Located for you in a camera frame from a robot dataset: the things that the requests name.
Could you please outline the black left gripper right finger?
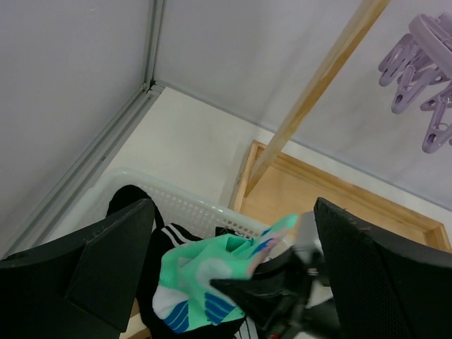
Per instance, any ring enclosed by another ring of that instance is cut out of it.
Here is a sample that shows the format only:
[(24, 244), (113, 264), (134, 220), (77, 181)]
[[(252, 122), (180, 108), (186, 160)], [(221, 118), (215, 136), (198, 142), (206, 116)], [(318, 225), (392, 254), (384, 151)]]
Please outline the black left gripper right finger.
[(344, 338), (450, 338), (451, 254), (324, 198), (316, 227)]

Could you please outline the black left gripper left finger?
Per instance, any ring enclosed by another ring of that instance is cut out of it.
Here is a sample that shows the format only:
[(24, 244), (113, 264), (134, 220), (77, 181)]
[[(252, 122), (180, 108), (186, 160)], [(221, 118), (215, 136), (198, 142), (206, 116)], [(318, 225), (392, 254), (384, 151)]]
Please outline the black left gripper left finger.
[(128, 326), (152, 232), (141, 199), (1, 261), (2, 338), (118, 338)]

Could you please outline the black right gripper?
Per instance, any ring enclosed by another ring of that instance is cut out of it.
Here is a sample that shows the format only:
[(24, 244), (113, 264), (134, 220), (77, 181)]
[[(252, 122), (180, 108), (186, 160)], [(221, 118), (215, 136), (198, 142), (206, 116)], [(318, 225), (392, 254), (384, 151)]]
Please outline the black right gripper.
[(212, 279), (258, 328), (259, 338), (342, 338), (333, 293), (308, 275), (292, 248), (257, 266), (251, 279)]

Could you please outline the brown striped sock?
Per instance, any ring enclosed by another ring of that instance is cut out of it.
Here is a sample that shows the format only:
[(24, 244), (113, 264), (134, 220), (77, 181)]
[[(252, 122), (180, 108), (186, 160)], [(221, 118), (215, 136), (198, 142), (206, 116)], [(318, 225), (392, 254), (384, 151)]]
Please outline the brown striped sock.
[(131, 310), (130, 319), (128, 322), (127, 329), (124, 333), (119, 336), (120, 339), (131, 338), (131, 339), (145, 339), (151, 338), (149, 329), (141, 320), (140, 309), (137, 299), (134, 300), (133, 307)]

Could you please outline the mint green sock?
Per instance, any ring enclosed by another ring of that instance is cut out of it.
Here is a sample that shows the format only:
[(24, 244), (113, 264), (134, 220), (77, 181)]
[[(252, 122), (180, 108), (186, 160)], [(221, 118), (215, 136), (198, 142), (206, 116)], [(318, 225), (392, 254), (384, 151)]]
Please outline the mint green sock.
[(210, 283), (250, 280), (298, 219), (296, 214), (286, 215), (257, 238), (233, 234), (198, 241), (186, 238), (162, 256), (154, 314), (178, 338), (256, 338), (254, 323)]

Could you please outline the black white striped sock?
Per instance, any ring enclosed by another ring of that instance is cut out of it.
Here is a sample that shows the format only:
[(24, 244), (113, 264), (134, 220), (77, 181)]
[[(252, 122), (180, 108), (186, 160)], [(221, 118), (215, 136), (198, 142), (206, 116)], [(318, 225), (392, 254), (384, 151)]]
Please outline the black white striped sock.
[(151, 338), (240, 338), (239, 329), (244, 325), (244, 318), (176, 334), (155, 314), (152, 299), (157, 289), (162, 257), (188, 240), (199, 241), (200, 238), (180, 225), (165, 225), (160, 211), (155, 209), (153, 231), (136, 292), (142, 322), (149, 329)]

